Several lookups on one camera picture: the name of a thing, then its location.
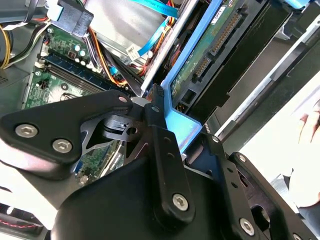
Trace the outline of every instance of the blue drive bracket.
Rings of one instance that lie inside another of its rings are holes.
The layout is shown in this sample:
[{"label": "blue drive bracket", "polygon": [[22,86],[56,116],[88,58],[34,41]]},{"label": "blue drive bracket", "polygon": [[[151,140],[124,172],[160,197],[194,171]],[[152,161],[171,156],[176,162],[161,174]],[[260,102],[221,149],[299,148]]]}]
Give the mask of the blue drive bracket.
[{"label": "blue drive bracket", "polygon": [[198,135],[202,129],[202,125],[200,122],[173,108],[170,85],[192,53],[202,34],[211,23],[221,3],[222,0],[215,0],[210,3],[174,66],[161,83],[164,90],[164,115],[166,125],[168,130],[175,134],[180,153],[183,153],[192,140]]}]

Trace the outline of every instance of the black lever arm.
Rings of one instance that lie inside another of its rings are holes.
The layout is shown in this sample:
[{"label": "black lever arm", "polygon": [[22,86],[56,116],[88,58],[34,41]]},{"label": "black lever arm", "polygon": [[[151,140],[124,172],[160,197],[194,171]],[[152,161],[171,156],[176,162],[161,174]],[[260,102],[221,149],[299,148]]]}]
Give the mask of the black lever arm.
[{"label": "black lever arm", "polygon": [[[63,179],[94,147],[87,145],[98,123],[132,108],[126,95],[110,90],[5,115],[0,118],[0,160],[47,179]],[[63,140],[58,145],[62,150],[71,150],[56,151],[56,140]]]}]

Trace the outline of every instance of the silver screw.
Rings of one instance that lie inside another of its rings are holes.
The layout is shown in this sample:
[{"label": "silver screw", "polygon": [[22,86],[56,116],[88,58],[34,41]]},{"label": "silver screw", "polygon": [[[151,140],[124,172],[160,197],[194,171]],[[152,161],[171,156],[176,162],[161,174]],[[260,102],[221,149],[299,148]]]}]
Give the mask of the silver screw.
[{"label": "silver screw", "polygon": [[252,224],[245,218],[240,219],[240,225],[243,231],[249,236],[255,235],[255,229]]},{"label": "silver screw", "polygon": [[294,240],[302,240],[302,238],[301,237],[299,237],[299,235],[297,235],[297,234],[293,234],[293,238],[294,238]]},{"label": "silver screw", "polygon": [[246,158],[244,157],[244,156],[242,156],[242,155],[239,155],[239,158],[240,158],[240,160],[242,161],[242,162],[246,162],[247,160],[246,160]]},{"label": "silver screw", "polygon": [[33,138],[38,134],[38,129],[30,124],[21,124],[15,128],[15,133],[23,138]]},{"label": "silver screw", "polygon": [[153,106],[153,107],[152,107],[152,110],[155,111],[155,112],[157,112],[157,113],[160,112],[159,108],[157,108],[156,106]]},{"label": "silver screw", "polygon": [[173,195],[172,201],[173,201],[173,204],[174,204],[180,211],[185,212],[185,211],[188,210],[188,207],[189,207],[188,201],[187,201],[187,199],[186,199],[184,196],[182,196],[181,194],[176,193],[175,195]]},{"label": "silver screw", "polygon": [[212,136],[212,140],[215,141],[216,143],[219,143],[219,141],[216,139],[215,136]]},{"label": "silver screw", "polygon": [[121,102],[123,102],[123,103],[127,103],[127,102],[128,102],[128,100],[125,99],[123,96],[120,96],[120,97],[119,97],[119,100],[120,100]]},{"label": "silver screw", "polygon": [[52,147],[57,152],[62,153],[62,154],[66,154],[71,151],[72,144],[68,140],[58,139],[53,142]]}]

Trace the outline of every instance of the person's hand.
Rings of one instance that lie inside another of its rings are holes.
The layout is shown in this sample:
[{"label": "person's hand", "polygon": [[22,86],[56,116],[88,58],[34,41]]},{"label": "person's hand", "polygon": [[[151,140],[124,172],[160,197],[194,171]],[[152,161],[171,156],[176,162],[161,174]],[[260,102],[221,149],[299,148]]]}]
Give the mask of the person's hand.
[{"label": "person's hand", "polygon": [[309,207],[320,201],[320,113],[305,114],[297,127],[296,141],[292,151],[297,164],[290,179],[290,194],[298,207]]},{"label": "person's hand", "polygon": [[320,144],[319,117],[318,111],[312,111],[309,115],[302,116],[297,128],[297,142],[299,144]]}]

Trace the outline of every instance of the finger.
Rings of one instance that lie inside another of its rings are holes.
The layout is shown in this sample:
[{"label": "finger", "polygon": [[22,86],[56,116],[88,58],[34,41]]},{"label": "finger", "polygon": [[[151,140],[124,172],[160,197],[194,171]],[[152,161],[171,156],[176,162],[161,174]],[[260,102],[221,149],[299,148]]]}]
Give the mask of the finger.
[{"label": "finger", "polygon": [[307,121],[307,118],[308,118],[308,115],[307,114],[304,114],[300,120],[298,121],[297,125],[296,125],[296,130],[295,130],[295,133],[294,133],[294,143],[299,143],[299,140],[300,140],[300,135],[301,135],[301,132],[302,132],[302,129],[304,128],[305,126],[305,123]]},{"label": "finger", "polygon": [[315,131],[313,138],[312,138],[313,144],[320,144],[320,127],[317,128]]},{"label": "finger", "polygon": [[311,143],[311,140],[315,134],[315,131],[318,128],[318,120],[320,113],[318,111],[313,111],[309,114],[306,122],[301,131],[299,143],[308,144]]}]

